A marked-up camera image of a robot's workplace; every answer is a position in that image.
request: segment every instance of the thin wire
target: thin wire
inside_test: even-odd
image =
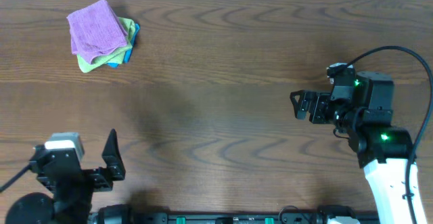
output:
[[[296,206],[284,206],[284,207],[280,210],[280,212],[278,213],[278,221],[280,220],[280,217],[281,217],[282,212],[283,212],[284,210],[288,209],[288,208],[294,208],[294,209],[296,209],[296,210],[298,211],[299,215],[302,215],[302,217],[304,217],[305,221],[307,221],[308,223],[311,224],[310,219],[308,219],[308,218],[306,217],[306,215],[304,215],[304,213],[302,213],[302,212],[300,211],[300,209],[299,209],[298,207],[296,207]]]
[[[408,53],[409,55],[412,55],[414,58],[416,58],[419,62],[421,62],[422,66],[424,67],[424,69],[427,72],[428,75],[428,80],[430,82],[430,98],[429,98],[429,102],[428,102],[428,109],[426,112],[426,116],[424,117],[424,120],[421,124],[421,128],[419,129],[419,132],[417,134],[417,137],[415,138],[415,142],[413,143],[413,147],[411,152],[409,153],[409,158],[407,159],[407,164],[406,164],[406,172],[405,172],[405,189],[406,189],[406,194],[404,195],[404,197],[406,197],[407,199],[407,204],[409,206],[409,212],[411,214],[411,219],[412,219],[412,223],[416,224],[417,223],[417,219],[415,216],[415,209],[413,208],[413,203],[412,203],[412,196],[413,194],[411,193],[411,184],[410,184],[410,175],[411,175],[411,165],[412,163],[414,163],[415,161],[415,153],[416,150],[421,142],[421,138],[422,135],[424,134],[424,131],[427,128],[427,124],[428,121],[430,119],[430,116],[432,114],[433,111],[433,74],[432,71],[430,70],[429,65],[427,64],[427,62],[420,56],[418,55],[416,52],[407,49],[406,47],[399,47],[396,45],[389,45],[389,46],[383,46],[383,47],[378,47],[375,49],[372,49],[371,51],[368,51],[362,55],[360,55],[359,57],[355,58],[353,61],[349,62],[348,64],[344,65],[341,69],[335,71],[331,77],[336,76],[338,73],[342,72],[344,69],[348,68],[350,65],[353,65],[355,62],[358,62],[360,59],[371,55],[375,52],[378,51],[383,51],[383,50],[397,50],[397,51],[403,51],[405,53]]]
[[[337,134],[337,129],[334,129],[334,130],[332,131],[332,133],[333,133],[334,136],[337,137],[338,139],[347,139],[347,140],[350,139],[349,137],[339,136],[339,135]]]
[[[30,168],[31,168],[30,164],[25,166],[19,173],[17,173],[7,183],[5,183],[5,185],[1,186],[0,193],[3,193],[3,191],[5,191],[8,187],[10,187],[12,184],[14,184],[15,181],[17,181],[24,173],[26,173],[26,171],[30,170]]]

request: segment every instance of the towel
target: towel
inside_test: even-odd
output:
[[[131,39],[131,45],[133,47],[131,49],[127,50],[127,52],[125,53],[124,58],[123,58],[124,63],[129,62],[129,58],[131,57],[131,54],[132,54],[133,49],[134,49],[135,37],[137,36],[138,30],[140,30],[140,25],[135,24],[135,32],[134,32],[133,38]],[[119,64],[111,63],[111,62],[107,62],[107,65],[109,65],[112,68],[117,68],[119,66]]]
[[[122,27],[106,0],[100,0],[67,17],[72,54],[80,54],[88,64],[100,55],[108,55],[128,44],[128,32]]]
[[[104,65],[108,62],[113,64],[121,64],[123,62],[123,57],[125,55],[125,52],[132,48],[130,40],[133,38],[133,35],[135,34],[135,23],[134,21],[128,18],[118,18],[118,19],[120,20],[122,27],[128,33],[128,39],[125,39],[127,45],[115,49],[111,54],[102,55],[95,58],[93,60],[92,65],[88,64],[87,61],[80,54],[78,54],[77,55],[78,66],[80,67],[82,72],[90,72],[93,69],[101,65]]]

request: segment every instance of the wooden tabletop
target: wooden tabletop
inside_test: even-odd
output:
[[[94,194],[93,210],[375,210],[347,141],[296,120],[289,94],[331,89],[327,66],[382,45],[432,64],[433,0],[108,0],[141,25],[131,60],[83,74],[66,16],[96,1],[0,0],[1,184],[55,132],[81,134],[84,169],[105,166],[115,128],[127,177]],[[393,124],[414,138],[428,103],[422,66],[381,51],[356,69],[393,77]],[[430,222],[432,143],[429,126],[417,162]],[[0,195],[0,218],[30,192],[48,194],[27,173]]]

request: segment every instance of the purple towel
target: purple towel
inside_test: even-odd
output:
[[[93,58],[108,55],[128,44],[127,32],[106,0],[68,15],[72,54],[91,64]]]

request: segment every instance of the wooden table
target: wooden table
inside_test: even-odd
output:
[[[94,210],[375,210],[347,142],[296,120],[289,94],[330,89],[328,65],[382,45],[432,64],[433,0],[108,0],[141,25],[131,61],[83,74],[66,16],[96,1],[0,0],[0,182],[60,131],[81,133],[83,168],[103,166],[115,128],[127,178],[95,194]],[[428,103],[421,65],[382,51],[356,67],[392,75],[394,125],[415,137]],[[428,127],[418,165],[430,222],[432,143]],[[30,192],[47,193],[28,173],[0,195],[0,217]]]

